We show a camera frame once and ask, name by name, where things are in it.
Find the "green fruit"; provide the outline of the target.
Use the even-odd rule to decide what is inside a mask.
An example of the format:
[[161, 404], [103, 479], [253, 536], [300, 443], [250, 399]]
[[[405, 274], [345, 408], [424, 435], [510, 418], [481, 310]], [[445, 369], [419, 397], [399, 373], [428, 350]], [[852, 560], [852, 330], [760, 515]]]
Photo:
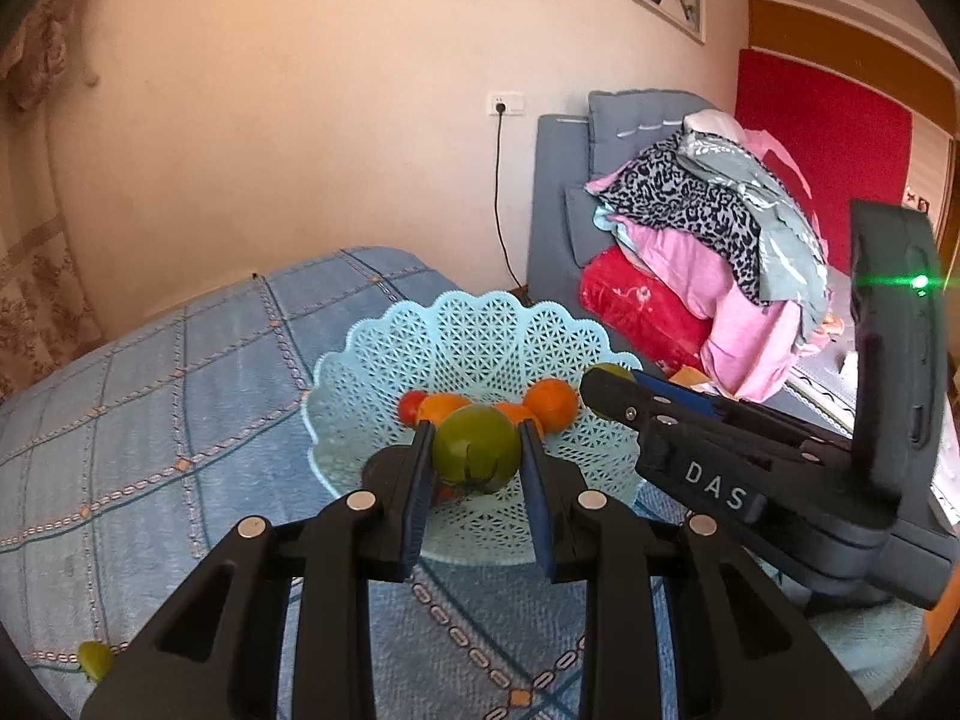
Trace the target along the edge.
[[628, 380], [628, 382], [635, 382], [635, 376], [630, 369], [626, 367], [619, 366], [615, 362], [597, 362], [594, 366], [590, 366], [591, 371], [602, 371], [611, 376], [618, 377], [619, 379]]
[[493, 406], [462, 406], [434, 431], [434, 477], [462, 493], [498, 493], [516, 475], [521, 460], [517, 427]]
[[99, 640], [85, 640], [76, 649], [76, 663], [91, 683], [99, 684], [114, 667], [114, 650]]

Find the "small orange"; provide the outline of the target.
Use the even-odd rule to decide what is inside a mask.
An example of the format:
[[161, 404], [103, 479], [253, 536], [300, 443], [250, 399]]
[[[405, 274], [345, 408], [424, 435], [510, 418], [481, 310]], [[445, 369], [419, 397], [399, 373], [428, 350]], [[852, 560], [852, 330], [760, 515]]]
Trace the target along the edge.
[[562, 379], [542, 379], [527, 389], [523, 405], [540, 421], [545, 433], [560, 434], [576, 421], [579, 397]]

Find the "red tomato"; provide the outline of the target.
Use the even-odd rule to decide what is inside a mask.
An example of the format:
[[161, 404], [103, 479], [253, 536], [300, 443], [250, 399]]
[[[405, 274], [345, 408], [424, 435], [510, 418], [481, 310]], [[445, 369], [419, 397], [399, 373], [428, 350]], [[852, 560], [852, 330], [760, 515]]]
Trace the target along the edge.
[[402, 426], [416, 426], [420, 405], [427, 396], [427, 392], [423, 392], [423, 390], [409, 390], [398, 399], [397, 419]]

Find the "dark brown round fruit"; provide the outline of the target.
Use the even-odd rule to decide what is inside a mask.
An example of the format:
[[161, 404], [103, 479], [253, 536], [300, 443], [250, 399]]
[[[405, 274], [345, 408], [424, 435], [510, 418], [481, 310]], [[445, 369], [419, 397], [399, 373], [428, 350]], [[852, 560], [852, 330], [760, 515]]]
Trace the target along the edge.
[[408, 453], [408, 445], [389, 445], [377, 450], [361, 468], [361, 488], [382, 499], [391, 497]]

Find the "pile of clothes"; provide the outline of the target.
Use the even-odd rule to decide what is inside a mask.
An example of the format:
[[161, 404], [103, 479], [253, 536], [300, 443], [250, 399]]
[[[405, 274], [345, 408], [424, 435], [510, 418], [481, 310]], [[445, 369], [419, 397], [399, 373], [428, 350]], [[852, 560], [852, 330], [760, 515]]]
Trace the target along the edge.
[[828, 245], [768, 158], [793, 160], [765, 130], [702, 109], [586, 185], [596, 226], [711, 325], [706, 375], [754, 401], [822, 351], [833, 320]]

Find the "black tracker device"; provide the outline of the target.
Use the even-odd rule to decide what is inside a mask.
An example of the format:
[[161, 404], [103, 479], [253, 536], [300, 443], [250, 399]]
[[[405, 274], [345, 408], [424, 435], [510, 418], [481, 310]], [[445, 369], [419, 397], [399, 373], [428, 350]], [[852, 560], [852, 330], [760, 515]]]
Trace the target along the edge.
[[926, 216], [869, 200], [851, 203], [851, 312], [854, 477], [887, 499], [921, 507], [947, 390], [942, 280]]

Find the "blue patterned bedspread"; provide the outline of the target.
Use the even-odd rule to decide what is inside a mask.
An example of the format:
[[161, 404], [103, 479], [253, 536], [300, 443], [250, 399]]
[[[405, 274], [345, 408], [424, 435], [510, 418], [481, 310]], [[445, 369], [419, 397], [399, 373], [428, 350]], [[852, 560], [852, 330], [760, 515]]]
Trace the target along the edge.
[[[125, 647], [241, 518], [327, 504], [299, 414], [317, 358], [448, 289], [404, 250], [345, 250], [191, 302], [3, 401], [3, 628], [59, 709], [93, 689], [78, 647]], [[576, 715], [578, 585], [427, 561], [370, 605], [381, 717]]]

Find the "grey upholstered headboard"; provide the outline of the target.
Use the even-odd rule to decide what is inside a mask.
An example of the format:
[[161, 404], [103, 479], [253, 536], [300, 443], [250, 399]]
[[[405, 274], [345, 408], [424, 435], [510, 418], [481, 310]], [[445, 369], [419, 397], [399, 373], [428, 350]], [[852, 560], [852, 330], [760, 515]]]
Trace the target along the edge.
[[576, 316], [583, 312], [581, 273], [613, 244], [594, 224], [596, 202], [586, 185], [670, 137], [688, 114], [711, 106], [698, 94], [676, 89], [592, 91], [586, 114], [540, 117], [527, 254], [530, 299], [558, 302]]

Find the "beige patterned curtain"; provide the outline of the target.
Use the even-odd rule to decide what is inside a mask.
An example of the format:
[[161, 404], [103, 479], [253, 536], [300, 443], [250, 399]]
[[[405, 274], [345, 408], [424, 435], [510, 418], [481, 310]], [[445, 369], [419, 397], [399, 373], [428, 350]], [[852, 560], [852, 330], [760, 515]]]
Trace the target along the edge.
[[103, 341], [55, 188], [46, 103], [82, 0], [39, 0], [2, 50], [2, 397]]

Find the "red wall panel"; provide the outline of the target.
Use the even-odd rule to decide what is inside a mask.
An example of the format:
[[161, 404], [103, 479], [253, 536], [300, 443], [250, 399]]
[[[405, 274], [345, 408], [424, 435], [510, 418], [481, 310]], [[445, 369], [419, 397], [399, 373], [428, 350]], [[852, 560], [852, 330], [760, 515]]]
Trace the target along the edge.
[[828, 262], [850, 270], [850, 203], [898, 206], [910, 165], [913, 117], [900, 104], [827, 70], [754, 49], [739, 55], [736, 119], [770, 133], [797, 164], [768, 163], [817, 216]]

